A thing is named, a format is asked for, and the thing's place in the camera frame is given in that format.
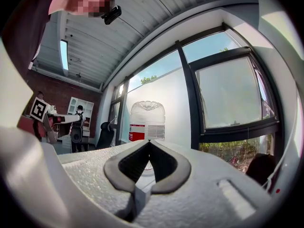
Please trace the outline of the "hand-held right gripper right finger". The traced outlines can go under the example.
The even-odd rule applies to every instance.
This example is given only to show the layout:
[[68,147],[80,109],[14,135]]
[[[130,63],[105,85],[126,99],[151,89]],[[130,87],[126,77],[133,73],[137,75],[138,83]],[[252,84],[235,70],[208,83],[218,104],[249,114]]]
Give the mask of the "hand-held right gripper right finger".
[[270,195],[221,158],[158,140],[191,164],[187,181],[170,194],[153,194],[134,220],[144,228],[230,228],[266,208]]

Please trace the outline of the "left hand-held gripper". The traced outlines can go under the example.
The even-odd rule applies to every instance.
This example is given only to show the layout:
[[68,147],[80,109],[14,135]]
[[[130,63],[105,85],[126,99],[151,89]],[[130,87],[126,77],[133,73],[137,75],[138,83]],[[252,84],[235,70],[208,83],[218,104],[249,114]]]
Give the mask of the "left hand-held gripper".
[[38,132],[47,143],[55,144],[57,140],[69,134],[71,124],[81,120],[79,114],[57,114],[56,107],[35,98],[30,116],[38,122]]

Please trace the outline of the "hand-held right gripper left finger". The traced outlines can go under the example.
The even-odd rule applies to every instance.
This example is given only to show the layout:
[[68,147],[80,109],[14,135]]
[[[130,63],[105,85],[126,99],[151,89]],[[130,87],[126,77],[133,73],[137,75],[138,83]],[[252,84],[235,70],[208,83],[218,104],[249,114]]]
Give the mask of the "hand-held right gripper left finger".
[[105,162],[141,143],[130,142],[100,150],[59,155],[59,161],[76,186],[96,205],[126,221],[136,215],[135,198],[132,194],[117,190],[104,174]]

